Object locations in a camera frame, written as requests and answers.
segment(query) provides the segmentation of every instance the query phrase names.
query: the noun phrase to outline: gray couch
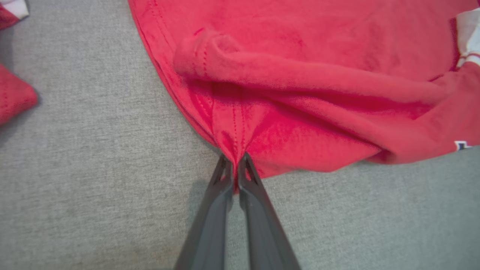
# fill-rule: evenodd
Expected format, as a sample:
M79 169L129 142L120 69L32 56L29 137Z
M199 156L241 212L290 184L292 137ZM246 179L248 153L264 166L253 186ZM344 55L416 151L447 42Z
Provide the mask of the gray couch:
M189 126L124 0L29 2L0 62L39 103L0 129L0 269L172 269L219 152ZM480 269L480 147L264 179L305 270ZM228 269L247 269L238 198Z

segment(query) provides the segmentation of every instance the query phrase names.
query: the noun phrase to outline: red cloth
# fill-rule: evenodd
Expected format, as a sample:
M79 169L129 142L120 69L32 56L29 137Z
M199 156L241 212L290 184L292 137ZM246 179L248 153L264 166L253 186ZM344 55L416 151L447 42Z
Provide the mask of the red cloth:
M12 26L18 20L0 4L0 30ZM36 94L32 87L0 65L0 125L35 104Z
M480 67L454 70L475 0L129 2L190 124L262 177L480 144Z
M14 25L18 20L19 19L15 15L6 10L2 4L0 4L0 30Z

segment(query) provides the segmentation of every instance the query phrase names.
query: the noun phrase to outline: white stripe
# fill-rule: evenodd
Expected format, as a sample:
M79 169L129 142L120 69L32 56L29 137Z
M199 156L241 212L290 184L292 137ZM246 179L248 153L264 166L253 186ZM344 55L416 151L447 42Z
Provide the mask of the white stripe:
M456 16L457 44L461 58L457 67L466 61L480 65L478 56L469 55L480 51L480 8L462 12Z
M28 9L27 5L25 4L25 0L13 0L2 5L6 10L10 11L10 13L15 15L18 19L23 19L28 16Z

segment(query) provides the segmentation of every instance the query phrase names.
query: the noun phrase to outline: logo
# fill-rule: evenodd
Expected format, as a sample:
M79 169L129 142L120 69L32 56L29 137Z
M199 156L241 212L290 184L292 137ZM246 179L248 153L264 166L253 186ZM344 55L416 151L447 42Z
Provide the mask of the logo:
M472 146L469 146L466 141L455 141L455 144L456 144L457 151L467 149L467 148L472 148Z

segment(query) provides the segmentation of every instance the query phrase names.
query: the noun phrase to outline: red t-shirt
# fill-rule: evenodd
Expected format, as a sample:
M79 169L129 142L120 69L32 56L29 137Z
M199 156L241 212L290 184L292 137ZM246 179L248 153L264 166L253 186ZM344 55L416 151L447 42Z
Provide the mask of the red t-shirt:
M190 124L262 177L480 144L480 67L455 68L475 0L129 2Z

